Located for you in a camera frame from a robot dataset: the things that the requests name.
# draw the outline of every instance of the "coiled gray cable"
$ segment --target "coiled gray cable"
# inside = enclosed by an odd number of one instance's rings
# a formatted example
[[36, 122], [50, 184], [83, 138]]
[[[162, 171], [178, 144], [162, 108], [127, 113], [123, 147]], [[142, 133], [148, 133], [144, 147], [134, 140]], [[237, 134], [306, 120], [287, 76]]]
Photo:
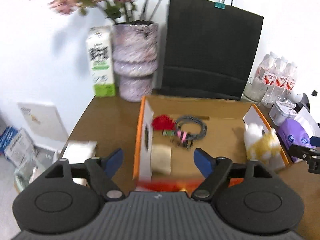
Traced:
[[207, 134], [207, 125], [202, 122], [200, 118], [194, 117], [192, 115], [184, 115], [179, 117], [174, 125], [176, 127], [176, 132], [177, 130], [181, 130], [182, 125], [186, 123], [196, 123], [200, 125], [200, 133], [188, 133], [186, 140], [191, 140], [191, 141], [196, 141], [204, 138], [204, 136]]

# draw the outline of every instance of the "gray plastic panel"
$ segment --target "gray plastic panel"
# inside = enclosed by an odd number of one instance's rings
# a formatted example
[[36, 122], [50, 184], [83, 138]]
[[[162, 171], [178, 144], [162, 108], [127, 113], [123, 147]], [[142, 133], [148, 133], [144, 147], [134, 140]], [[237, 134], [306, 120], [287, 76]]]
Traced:
[[228, 226], [210, 204], [189, 199], [185, 192], [131, 192], [109, 202], [91, 223], [62, 235], [26, 231], [14, 240], [303, 240], [295, 232], [255, 236]]

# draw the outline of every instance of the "wooden table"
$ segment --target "wooden table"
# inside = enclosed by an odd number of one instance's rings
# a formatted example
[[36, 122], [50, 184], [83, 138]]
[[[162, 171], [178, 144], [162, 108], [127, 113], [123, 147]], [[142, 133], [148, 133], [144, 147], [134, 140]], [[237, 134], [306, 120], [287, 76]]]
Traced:
[[[94, 98], [69, 137], [70, 140], [97, 141], [96, 155], [100, 157], [122, 148], [124, 162], [113, 180], [126, 194], [135, 189], [132, 172], [139, 109], [139, 103], [126, 102], [119, 96]], [[268, 110], [262, 109], [262, 113], [270, 122]], [[305, 204], [297, 232], [306, 240], [319, 240], [320, 175], [309, 173], [305, 162], [293, 164], [280, 171], [279, 175]]]

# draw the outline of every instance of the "marbled vase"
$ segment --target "marbled vase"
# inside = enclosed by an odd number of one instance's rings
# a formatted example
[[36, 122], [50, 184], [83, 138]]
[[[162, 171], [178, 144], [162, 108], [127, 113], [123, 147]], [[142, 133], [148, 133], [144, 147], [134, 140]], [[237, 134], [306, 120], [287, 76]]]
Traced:
[[157, 62], [158, 24], [117, 24], [113, 34], [114, 71], [120, 75], [120, 96], [139, 102], [152, 92], [152, 74]]

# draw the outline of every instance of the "stuffed animal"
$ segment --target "stuffed animal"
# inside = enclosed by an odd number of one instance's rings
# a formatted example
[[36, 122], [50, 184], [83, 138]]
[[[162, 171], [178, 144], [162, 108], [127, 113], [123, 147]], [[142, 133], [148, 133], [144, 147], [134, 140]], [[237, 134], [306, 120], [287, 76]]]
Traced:
[[263, 127], [261, 125], [251, 123], [244, 126], [244, 145], [248, 160], [259, 160], [264, 164], [268, 164], [272, 156], [280, 154], [281, 146], [275, 129], [272, 128], [263, 135]]

